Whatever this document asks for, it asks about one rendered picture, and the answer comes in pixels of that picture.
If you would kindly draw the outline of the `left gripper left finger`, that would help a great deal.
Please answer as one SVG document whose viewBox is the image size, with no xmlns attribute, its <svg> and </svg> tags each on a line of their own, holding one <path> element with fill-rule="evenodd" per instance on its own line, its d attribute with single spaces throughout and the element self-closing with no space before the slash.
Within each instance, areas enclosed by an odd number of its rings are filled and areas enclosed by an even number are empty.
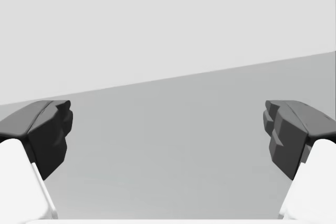
<svg viewBox="0 0 336 224">
<path fill-rule="evenodd" d="M 0 120 L 0 221 L 56 219 L 44 181 L 63 163 L 69 100 L 33 102 Z"/>
</svg>

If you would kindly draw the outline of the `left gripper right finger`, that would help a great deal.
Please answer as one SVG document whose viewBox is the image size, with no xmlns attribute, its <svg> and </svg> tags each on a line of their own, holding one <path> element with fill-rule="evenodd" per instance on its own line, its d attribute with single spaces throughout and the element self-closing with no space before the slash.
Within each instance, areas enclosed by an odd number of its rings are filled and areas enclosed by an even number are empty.
<svg viewBox="0 0 336 224">
<path fill-rule="evenodd" d="M 279 217 L 336 220 L 336 120 L 299 101 L 265 106 L 271 160 L 292 181 Z"/>
</svg>

